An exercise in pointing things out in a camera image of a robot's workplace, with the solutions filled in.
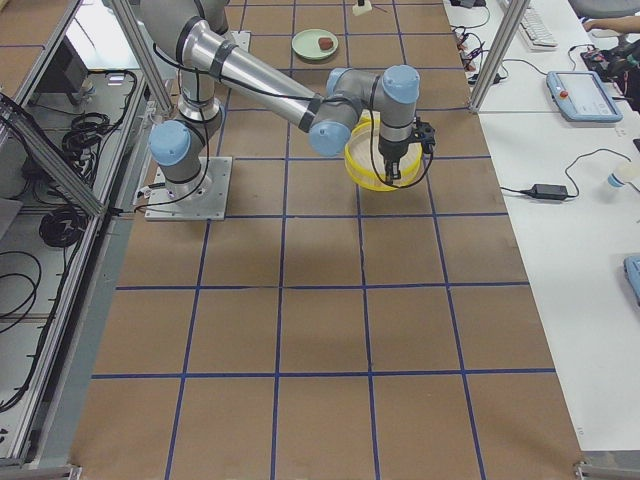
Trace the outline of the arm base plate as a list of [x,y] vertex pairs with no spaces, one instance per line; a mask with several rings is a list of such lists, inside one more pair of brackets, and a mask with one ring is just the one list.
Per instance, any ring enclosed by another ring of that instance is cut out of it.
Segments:
[[250,31],[236,31],[229,30],[225,34],[226,38],[235,43],[239,48],[248,52],[250,50],[251,32]]
[[164,186],[153,189],[150,207],[145,210],[147,221],[224,220],[231,180],[233,158],[200,156],[201,174],[194,180],[175,184],[165,179],[161,167],[156,181]]

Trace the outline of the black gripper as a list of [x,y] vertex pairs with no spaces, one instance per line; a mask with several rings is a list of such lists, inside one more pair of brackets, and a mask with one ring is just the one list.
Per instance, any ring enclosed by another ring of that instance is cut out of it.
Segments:
[[[358,6],[364,6],[364,0],[357,0]],[[428,122],[416,117],[412,122],[396,126],[380,119],[378,150],[383,156],[385,182],[396,186],[401,180],[401,158],[407,154],[410,144],[420,143],[422,151],[433,157],[436,130]]]

